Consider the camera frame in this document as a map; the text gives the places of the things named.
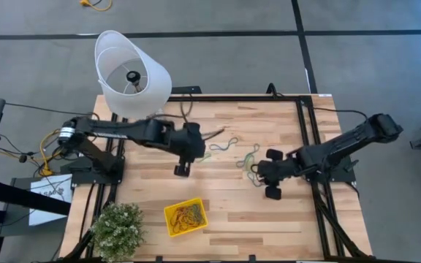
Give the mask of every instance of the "wooden tabletop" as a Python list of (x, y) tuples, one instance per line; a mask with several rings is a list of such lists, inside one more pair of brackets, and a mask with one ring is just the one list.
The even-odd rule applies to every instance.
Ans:
[[(330, 96), (313, 95), (315, 107), (334, 109)], [(168, 102), (164, 112), (180, 115), (180, 103)], [(311, 135), (305, 110), (308, 133)], [(98, 96), (94, 112), (109, 120), (105, 98)], [(336, 113), (316, 110), (322, 141), (341, 133)], [(210, 157), (191, 166), (189, 178), (173, 174), (178, 157), (160, 150), (143, 148), (128, 141), (123, 182), (116, 202), (136, 203), (145, 214), (146, 244), (131, 260), (260, 260), (322, 259), (321, 243), (314, 212), (311, 187), (301, 178), (281, 182), (282, 200), (265, 198), (264, 187), (255, 187), (247, 171), (236, 167), (260, 145), (255, 162), (265, 159), (269, 148), (289, 152), (302, 146), (300, 125), (294, 102), (195, 102), (190, 121), (201, 132), (225, 128), (206, 142)], [(173, 119), (179, 129), (183, 121)], [(226, 151), (209, 150), (210, 144), (226, 147), (233, 137), (236, 145)], [(105, 148), (106, 140), (96, 140)], [(370, 244), (357, 194), (344, 183), (331, 183), (338, 220), (361, 250), (370, 254)], [(67, 255), (80, 236), (83, 212), (90, 186), (75, 189), (60, 256)], [(91, 224), (96, 186), (88, 208), (84, 230)], [(178, 237), (169, 237), (163, 209), (168, 205), (200, 197), (204, 201), (208, 226)], [(331, 254), (335, 254), (332, 229), (326, 222)]]

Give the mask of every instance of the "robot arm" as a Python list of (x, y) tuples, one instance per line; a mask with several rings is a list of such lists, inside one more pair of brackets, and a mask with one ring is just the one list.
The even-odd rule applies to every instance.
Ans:
[(333, 169), (339, 162), (372, 142), (389, 143), (395, 141), (403, 131), (394, 120), (385, 114), (371, 116), (364, 123), (334, 139), (320, 145), (303, 146), (287, 154), (268, 150), (266, 157), (272, 161), (255, 164), (260, 181), (267, 185), (266, 196), (281, 198), (279, 182), (292, 176), (298, 177), (312, 172), (323, 173)]
[(101, 151), (88, 137), (105, 137), (131, 140), (138, 145), (164, 150), (180, 156), (175, 175), (189, 176), (191, 163), (204, 156), (205, 142), (198, 123), (185, 123), (175, 130), (172, 121), (145, 119), (134, 123), (95, 121), (76, 117), (64, 123), (58, 138), (63, 149), (76, 150), (92, 161), (95, 169), (108, 175), (115, 169), (117, 158)]

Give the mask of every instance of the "potted plant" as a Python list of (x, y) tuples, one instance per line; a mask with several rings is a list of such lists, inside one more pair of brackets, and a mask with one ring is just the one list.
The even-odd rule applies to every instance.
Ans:
[(143, 212), (136, 204), (111, 204), (91, 227), (92, 245), (106, 262), (130, 259), (144, 241)]

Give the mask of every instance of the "white lampshade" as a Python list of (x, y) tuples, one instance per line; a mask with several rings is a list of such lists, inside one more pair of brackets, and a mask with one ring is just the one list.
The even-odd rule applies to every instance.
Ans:
[[(125, 94), (107, 84), (113, 71), (137, 59), (142, 61), (147, 74), (147, 85), (141, 92)], [(117, 31), (100, 34), (95, 44), (95, 64), (108, 107), (121, 117), (144, 118), (161, 109), (170, 97), (172, 80), (167, 70)]]

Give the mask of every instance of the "yellow plastic tray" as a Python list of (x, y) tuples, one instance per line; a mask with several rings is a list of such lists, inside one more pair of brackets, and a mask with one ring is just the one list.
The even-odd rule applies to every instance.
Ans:
[[(174, 232), (173, 226), (171, 225), (171, 222), (170, 222), (172, 220), (171, 219), (172, 216), (175, 214), (175, 211), (178, 208), (187, 207), (187, 206), (190, 206), (190, 205), (199, 205), (200, 206), (201, 215), (204, 217), (204, 224), (202, 224), (200, 226), (197, 226), (195, 228)], [(194, 230), (198, 230), (198, 229), (204, 228), (208, 225), (208, 218), (205, 215), (204, 205), (202, 204), (202, 200), (200, 198), (193, 198), (193, 199), (190, 199), (188, 201), (178, 203), (176, 205), (167, 206), (166, 208), (164, 208), (164, 214), (165, 214), (165, 220), (167, 221), (168, 235), (171, 236), (171, 237), (176, 237), (178, 235), (182, 235), (182, 234), (194, 231)]]

